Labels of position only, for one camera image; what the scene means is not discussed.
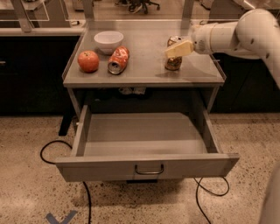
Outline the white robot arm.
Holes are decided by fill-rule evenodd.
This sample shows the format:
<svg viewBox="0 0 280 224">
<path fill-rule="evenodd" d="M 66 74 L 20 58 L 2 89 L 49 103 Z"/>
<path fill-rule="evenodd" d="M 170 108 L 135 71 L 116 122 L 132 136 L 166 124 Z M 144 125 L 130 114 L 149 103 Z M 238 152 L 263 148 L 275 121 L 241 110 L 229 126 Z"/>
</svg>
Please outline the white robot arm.
<svg viewBox="0 0 280 224">
<path fill-rule="evenodd" d="M 280 27 L 265 9 L 249 10 L 235 22 L 193 25 L 190 38 L 168 46 L 164 54 L 174 58 L 193 52 L 260 59 L 280 87 Z"/>
</svg>

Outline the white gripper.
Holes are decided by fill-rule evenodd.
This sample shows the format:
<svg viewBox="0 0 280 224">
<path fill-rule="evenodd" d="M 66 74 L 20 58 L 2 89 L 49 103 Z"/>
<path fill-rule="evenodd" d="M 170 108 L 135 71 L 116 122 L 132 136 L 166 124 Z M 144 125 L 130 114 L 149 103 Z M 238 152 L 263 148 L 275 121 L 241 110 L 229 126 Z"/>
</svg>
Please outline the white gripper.
<svg viewBox="0 0 280 224">
<path fill-rule="evenodd" d="M 182 40 L 164 51 L 167 58 L 177 58 L 193 52 L 200 54 L 228 53 L 237 46 L 236 22 L 194 25 L 191 40 Z"/>
</svg>

